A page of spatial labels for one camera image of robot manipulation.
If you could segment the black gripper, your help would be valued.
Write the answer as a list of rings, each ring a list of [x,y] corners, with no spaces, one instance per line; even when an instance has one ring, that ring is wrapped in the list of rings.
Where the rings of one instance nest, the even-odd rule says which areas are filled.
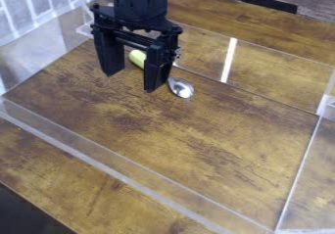
[[[145,90],[151,93],[169,81],[179,57],[182,28],[169,20],[169,0],[114,0],[111,6],[94,4],[93,35],[107,76],[125,69],[125,46],[147,49]]]

